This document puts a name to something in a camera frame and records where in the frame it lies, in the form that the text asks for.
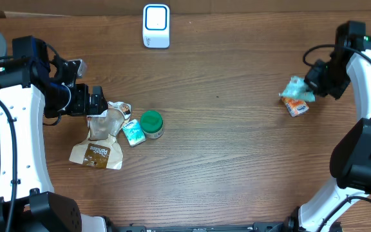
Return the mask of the brown bread bag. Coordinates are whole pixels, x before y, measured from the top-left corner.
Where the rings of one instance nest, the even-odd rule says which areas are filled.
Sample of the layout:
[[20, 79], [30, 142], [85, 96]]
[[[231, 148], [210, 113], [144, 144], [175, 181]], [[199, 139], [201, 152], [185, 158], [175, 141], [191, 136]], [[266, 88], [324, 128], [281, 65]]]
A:
[[94, 168], [120, 169], [123, 153], [117, 135], [130, 118], [130, 104], [111, 101], [100, 115], [87, 116], [88, 135], [73, 147], [69, 161]]

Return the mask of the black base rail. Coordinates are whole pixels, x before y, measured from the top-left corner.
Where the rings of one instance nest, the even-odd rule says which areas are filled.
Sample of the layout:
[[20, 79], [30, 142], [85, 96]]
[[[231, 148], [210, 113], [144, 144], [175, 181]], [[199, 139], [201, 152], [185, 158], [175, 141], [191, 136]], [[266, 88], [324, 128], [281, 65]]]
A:
[[146, 227], [146, 226], [112, 226], [116, 232], [281, 232], [289, 231], [283, 222], [255, 222], [252, 225], [226, 226], [179, 226], [179, 227]]

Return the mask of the green lid jar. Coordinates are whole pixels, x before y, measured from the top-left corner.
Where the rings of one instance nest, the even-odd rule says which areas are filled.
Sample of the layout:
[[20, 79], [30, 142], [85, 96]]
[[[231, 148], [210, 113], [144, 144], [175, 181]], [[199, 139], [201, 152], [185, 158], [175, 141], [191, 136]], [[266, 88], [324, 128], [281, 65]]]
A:
[[140, 118], [140, 127], [150, 139], [157, 139], [164, 133], [164, 121], [157, 111], [149, 110], [143, 113]]

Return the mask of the cardboard back board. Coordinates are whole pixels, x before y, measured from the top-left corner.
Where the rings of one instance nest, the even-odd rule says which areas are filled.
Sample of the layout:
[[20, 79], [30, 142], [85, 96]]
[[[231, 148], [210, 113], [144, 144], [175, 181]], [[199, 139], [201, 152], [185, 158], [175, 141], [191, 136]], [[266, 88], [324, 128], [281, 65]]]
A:
[[174, 14], [370, 11], [371, 0], [0, 0], [0, 18], [10, 15], [137, 15], [149, 3]]

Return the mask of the large teal tissue pack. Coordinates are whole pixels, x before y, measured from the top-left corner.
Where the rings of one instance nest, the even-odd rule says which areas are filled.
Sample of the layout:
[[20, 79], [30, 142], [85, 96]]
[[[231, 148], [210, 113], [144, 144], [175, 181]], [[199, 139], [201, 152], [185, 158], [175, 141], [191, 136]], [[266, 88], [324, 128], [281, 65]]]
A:
[[312, 90], [305, 83], [305, 79], [298, 76], [290, 78], [290, 82], [286, 85], [283, 92], [279, 93], [279, 96], [305, 102], [314, 102], [316, 100]]

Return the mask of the small teal tissue pack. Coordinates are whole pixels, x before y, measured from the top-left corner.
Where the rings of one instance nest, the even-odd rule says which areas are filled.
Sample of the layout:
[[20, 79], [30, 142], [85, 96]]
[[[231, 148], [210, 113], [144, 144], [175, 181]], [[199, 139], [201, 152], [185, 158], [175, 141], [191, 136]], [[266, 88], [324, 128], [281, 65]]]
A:
[[131, 147], [137, 146], [146, 141], [146, 136], [140, 127], [138, 120], [133, 119], [122, 127], [128, 143]]

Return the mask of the white barcode scanner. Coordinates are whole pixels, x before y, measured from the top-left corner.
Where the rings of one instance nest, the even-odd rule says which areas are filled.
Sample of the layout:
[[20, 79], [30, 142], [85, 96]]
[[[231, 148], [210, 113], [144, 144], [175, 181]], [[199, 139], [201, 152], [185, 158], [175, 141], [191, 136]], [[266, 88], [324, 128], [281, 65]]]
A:
[[147, 4], [143, 8], [142, 38], [146, 48], [170, 46], [170, 9], [164, 4]]

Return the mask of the orange tissue pack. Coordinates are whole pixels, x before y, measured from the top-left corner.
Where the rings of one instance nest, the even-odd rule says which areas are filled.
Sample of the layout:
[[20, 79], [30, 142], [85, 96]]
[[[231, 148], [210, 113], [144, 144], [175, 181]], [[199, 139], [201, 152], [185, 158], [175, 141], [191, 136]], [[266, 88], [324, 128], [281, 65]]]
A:
[[302, 115], [309, 110], [309, 106], [305, 101], [290, 99], [286, 97], [282, 97], [281, 100], [292, 117]]

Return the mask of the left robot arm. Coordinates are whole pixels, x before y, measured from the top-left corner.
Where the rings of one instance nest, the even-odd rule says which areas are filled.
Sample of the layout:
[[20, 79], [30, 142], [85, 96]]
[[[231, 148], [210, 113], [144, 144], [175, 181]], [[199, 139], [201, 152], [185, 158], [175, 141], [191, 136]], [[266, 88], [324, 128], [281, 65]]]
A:
[[44, 118], [104, 112], [102, 88], [77, 83], [84, 62], [49, 57], [38, 38], [16, 38], [12, 50], [0, 57], [0, 231], [111, 231], [107, 217], [54, 192], [43, 138]]

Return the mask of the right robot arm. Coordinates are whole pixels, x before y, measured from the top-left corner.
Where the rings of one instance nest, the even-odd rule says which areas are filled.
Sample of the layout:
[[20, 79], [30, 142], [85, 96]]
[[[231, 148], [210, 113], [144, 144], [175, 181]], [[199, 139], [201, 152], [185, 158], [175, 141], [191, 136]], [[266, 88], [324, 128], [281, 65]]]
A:
[[357, 122], [333, 149], [327, 183], [272, 231], [342, 231], [338, 218], [356, 202], [371, 201], [371, 36], [365, 23], [347, 21], [326, 47], [333, 49], [330, 60], [318, 59], [304, 78], [293, 77], [281, 96], [339, 99], [352, 86]]

